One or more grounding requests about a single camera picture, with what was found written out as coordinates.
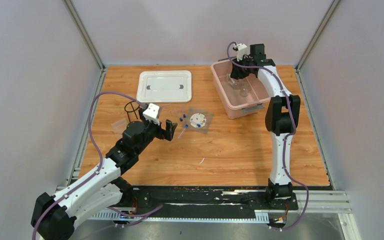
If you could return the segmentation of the white clay triangle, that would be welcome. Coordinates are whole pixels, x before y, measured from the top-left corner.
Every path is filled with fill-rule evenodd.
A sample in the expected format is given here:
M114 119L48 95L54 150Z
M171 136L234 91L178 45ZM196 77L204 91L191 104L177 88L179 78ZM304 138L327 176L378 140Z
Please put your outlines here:
M232 78L229 73L226 75L226 81L228 85L234 90L239 90L240 87L242 86L242 80Z

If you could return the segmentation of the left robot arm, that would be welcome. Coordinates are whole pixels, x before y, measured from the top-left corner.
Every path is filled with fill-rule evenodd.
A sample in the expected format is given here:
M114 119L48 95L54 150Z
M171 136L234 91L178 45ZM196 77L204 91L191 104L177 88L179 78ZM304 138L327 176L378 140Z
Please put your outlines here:
M53 195L43 192L36 198L31 238L68 240L77 227L100 210L115 204L129 206L132 185L122 175L138 162L154 139L172 141L177 126L171 120L166 120L165 128L146 119L128 123L122 137L91 171Z

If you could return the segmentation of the black metal tripod stand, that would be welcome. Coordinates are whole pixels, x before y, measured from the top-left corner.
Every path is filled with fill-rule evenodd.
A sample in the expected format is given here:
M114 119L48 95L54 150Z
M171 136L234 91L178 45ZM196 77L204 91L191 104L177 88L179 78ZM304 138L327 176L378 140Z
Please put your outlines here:
M128 122L134 122L134 121L140 121L140 109L141 105L137 103L136 101L129 101L125 106L124 106L124 111L127 115L127 120Z

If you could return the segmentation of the clear test tube rack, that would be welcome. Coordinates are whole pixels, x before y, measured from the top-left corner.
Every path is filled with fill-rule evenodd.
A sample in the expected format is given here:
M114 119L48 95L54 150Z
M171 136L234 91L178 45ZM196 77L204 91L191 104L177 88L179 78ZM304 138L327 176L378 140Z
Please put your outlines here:
M113 122L111 124L111 127L115 134L122 134L123 131L126 129L127 124L128 124L128 121L125 118L123 118L121 120Z

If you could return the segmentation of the glass flask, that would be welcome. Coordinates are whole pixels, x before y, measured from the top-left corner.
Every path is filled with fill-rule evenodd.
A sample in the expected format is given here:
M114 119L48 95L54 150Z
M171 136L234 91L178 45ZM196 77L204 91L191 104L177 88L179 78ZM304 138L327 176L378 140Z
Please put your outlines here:
M249 84L247 80L230 78L228 83L234 90L239 90L241 95L246 96L249 93Z

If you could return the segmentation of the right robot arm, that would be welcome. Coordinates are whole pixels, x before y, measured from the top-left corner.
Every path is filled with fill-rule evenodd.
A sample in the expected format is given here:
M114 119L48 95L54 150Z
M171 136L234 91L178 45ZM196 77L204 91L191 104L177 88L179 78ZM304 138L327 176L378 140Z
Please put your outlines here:
M253 74L263 84L269 104L265 116L265 127L272 139L272 168L266 187L265 202L272 209L278 209L293 198L290 175L292 139L297 131L301 109L301 98L292 94L278 75L272 59L266 57L264 44L246 46L232 41L227 53L232 63L230 77L241 80Z

